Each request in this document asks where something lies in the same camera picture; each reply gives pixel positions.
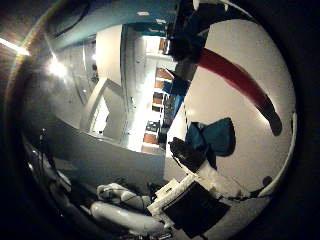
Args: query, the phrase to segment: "white panel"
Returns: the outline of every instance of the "white panel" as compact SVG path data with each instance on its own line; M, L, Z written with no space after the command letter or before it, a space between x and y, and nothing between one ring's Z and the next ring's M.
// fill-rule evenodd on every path
M96 58L100 79L109 78L121 86L120 44L122 25L97 33Z

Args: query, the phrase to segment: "black device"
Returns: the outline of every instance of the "black device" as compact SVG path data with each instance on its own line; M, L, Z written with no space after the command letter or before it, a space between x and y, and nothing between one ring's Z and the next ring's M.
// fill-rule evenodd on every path
M202 235L215 225L229 210L229 206L210 195L193 182L178 198L163 208L163 212L189 238Z
M205 155L195 150L190 144L174 137L169 143L172 156L178 158L180 163L190 171L196 172L205 160Z

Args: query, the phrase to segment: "white surface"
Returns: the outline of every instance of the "white surface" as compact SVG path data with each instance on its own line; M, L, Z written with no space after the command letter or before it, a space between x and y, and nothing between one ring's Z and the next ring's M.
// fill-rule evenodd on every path
M97 33L96 58L100 79L109 78L121 86L120 43L122 25Z
M218 172L251 191L257 190L266 176L276 178L289 153L290 121L295 109L290 74L273 41L262 27L251 22L231 20L212 25L206 48L243 67L267 92L282 121L281 134L274 136L269 123L248 100L219 76L198 67L185 99L188 123L210 124L230 117L235 127L236 148L229 157L217 157ZM168 141L174 136L185 138L185 122L182 105L168 133ZM164 178L181 180L184 173L170 158L167 147ZM204 235L209 239L228 239L258 216L269 201L251 199L233 204ZM188 239L181 230L174 235L175 239Z

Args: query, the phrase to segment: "cable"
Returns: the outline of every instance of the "cable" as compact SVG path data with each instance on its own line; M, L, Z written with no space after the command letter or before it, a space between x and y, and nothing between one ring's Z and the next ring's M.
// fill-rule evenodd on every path
M71 30L72 28L74 28L74 27L88 14L89 10L90 10L90 3L87 1L87 2L86 2L86 6L85 6L85 8L83 9L80 17L77 19L77 21L76 21L74 24L72 24L71 26L66 27L65 29L61 30L60 32L57 32L57 33L53 34L53 36L54 36L55 38L57 38L57 37L61 36L62 34L68 32L68 31Z
M189 131L189 127L188 127L188 118L187 118L187 110L186 110L186 104L183 101L183 108L184 108L184 114L185 114L185 119L186 119L186 127L187 127L187 132Z

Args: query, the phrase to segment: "ceiling light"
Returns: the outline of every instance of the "ceiling light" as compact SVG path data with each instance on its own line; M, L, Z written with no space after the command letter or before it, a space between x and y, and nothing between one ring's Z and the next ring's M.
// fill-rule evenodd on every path
M166 24L166 20L164 20L164 19L156 19L156 21L157 21L157 23L158 24Z
M0 43L7 46L8 48L11 48L12 50L16 51L18 54L29 56L30 53L26 49L19 47L11 42L8 42L7 40L4 40L3 38L0 38Z
M137 12L139 16L149 16L149 12Z
M57 77L64 77L67 75L67 68L53 57L49 63L49 72Z

